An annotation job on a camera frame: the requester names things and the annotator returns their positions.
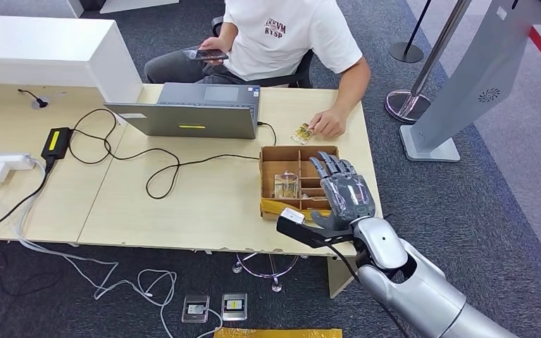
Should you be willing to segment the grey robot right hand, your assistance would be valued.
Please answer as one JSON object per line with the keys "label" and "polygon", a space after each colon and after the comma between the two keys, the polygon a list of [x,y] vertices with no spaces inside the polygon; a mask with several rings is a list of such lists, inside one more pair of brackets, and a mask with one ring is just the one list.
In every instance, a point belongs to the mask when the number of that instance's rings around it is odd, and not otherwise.
{"label": "grey robot right hand", "polygon": [[362,175],[344,158],[324,151],[309,158],[320,176],[320,184],[330,206],[330,215],[312,211],[312,220],[327,230],[346,230],[354,221],[375,216],[376,207]]}

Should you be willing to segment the person's right hand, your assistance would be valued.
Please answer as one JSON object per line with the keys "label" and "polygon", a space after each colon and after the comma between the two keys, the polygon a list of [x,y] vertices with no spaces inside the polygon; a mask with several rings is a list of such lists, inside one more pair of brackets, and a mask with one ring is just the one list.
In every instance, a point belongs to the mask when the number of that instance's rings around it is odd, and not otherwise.
{"label": "person's right hand", "polygon": [[221,37],[209,37],[200,44],[199,50],[218,49],[226,54],[231,50],[231,46],[231,40],[227,40]]}

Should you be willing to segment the person's left hand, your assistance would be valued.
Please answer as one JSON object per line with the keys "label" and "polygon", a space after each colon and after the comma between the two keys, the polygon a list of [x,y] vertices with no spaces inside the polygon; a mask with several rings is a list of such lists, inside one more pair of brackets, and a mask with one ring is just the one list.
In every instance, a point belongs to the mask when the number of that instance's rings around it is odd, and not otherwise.
{"label": "person's left hand", "polygon": [[315,114],[309,123],[309,129],[314,135],[324,138],[339,137],[347,128],[348,113],[340,109],[331,108]]}

